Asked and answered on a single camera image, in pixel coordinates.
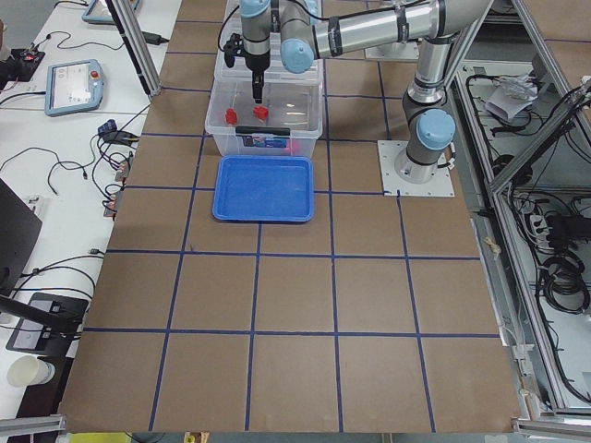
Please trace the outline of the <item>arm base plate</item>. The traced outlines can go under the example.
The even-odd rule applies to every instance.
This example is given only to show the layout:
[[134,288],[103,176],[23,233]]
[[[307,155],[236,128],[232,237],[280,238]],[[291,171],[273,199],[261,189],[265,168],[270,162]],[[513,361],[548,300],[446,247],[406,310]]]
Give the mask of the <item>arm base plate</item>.
[[[378,153],[383,194],[392,197],[453,198],[450,167],[439,163],[422,166],[413,163],[405,140],[379,140]],[[441,164],[445,162],[440,155]]]

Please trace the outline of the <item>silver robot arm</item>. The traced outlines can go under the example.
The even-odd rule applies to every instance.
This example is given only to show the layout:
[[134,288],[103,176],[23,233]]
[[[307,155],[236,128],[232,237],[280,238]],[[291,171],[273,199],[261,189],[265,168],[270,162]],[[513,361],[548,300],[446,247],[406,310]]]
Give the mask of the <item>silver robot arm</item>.
[[454,120],[440,108],[464,57],[462,50],[453,49],[453,40],[476,31],[489,8],[488,1],[391,1],[378,9],[325,18],[313,1],[241,1],[235,7],[241,31],[220,49],[228,67],[244,58],[252,73],[253,98],[261,102],[273,33],[280,36],[283,67],[294,74],[306,72],[316,60],[358,51],[373,61],[400,61],[408,44],[420,41],[415,76],[403,97],[410,139],[394,168],[406,182],[423,185],[433,178],[455,133]]

